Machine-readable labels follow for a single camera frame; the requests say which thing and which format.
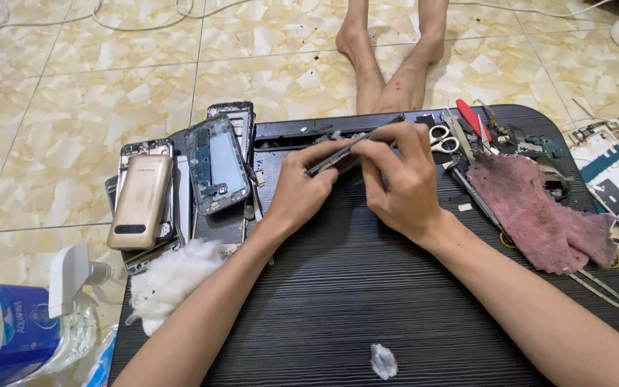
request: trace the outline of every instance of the black work mat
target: black work mat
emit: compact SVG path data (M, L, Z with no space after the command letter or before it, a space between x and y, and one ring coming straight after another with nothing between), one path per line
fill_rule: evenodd
M519 105L493 107L500 124L525 134L562 138L536 110ZM481 109L473 108L487 122ZM407 119L439 110L407 113ZM370 129L397 114L263 123L257 136L325 128ZM281 159L287 152L255 152L263 169L259 189L268 207ZM557 162L572 182L570 207L593 211L591 198L568 152ZM437 166L441 206L451 210L488 244L546 278L565 294L619 331L619 309L567 276L539 273L475 207L459 212L449 198L465 195ZM240 241L242 208L197 219L197 237ZM550 386L512 340L433 256L392 231L366 207L359 169L342 176L319 213L290 237L257 280L203 386ZM619 293L619 269L586 268ZM109 384L147 337L142 324L125 325L131 313L126 296L117 333ZM370 346L390 348L398 375L381 380L369 364Z

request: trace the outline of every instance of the foot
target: foot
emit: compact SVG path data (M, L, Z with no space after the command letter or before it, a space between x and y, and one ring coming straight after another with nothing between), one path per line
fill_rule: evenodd
M336 35L336 49L352 61L356 53L365 48L371 49L369 33L366 30L366 18L362 20L362 18L348 14Z
M429 64L433 65L443 58L448 0L419 0L417 7L419 33L422 35L417 44L429 51Z

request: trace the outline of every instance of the forearm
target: forearm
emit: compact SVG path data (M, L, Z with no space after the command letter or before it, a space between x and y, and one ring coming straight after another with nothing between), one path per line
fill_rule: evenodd
M264 221L235 254L176 309L128 363L120 386L198 386L219 353L254 282L285 239Z
M484 305L558 386L618 386L619 333L567 295L484 243L454 215L419 245Z

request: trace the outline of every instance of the pink cloth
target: pink cloth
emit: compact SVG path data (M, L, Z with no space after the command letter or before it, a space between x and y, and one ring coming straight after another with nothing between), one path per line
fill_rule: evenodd
M606 215L584 214L557 203L543 188L543 172L519 155L475 153L467 178L534 267L574 273L589 259L612 265L618 249Z

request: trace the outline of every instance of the plastic water bottle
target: plastic water bottle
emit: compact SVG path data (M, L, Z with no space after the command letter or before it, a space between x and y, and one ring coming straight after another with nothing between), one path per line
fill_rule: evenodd
M0 285L0 386L60 371L87 355L97 322L91 306L49 318L49 292L36 286Z

